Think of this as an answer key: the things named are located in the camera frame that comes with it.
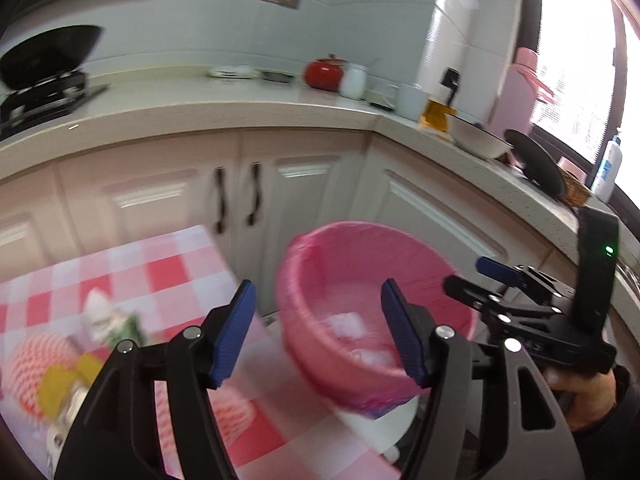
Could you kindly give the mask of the right hand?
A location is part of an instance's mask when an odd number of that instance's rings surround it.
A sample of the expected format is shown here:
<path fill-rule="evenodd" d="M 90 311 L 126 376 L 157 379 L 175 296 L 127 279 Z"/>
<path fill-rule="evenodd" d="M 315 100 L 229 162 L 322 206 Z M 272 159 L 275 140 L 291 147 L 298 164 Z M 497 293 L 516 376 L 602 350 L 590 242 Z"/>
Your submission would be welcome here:
<path fill-rule="evenodd" d="M 565 411 L 568 428 L 584 430 L 605 419 L 616 407 L 614 370 L 608 374 L 584 376 L 548 367 L 544 380 L 552 391 L 574 394 L 574 401 Z"/>

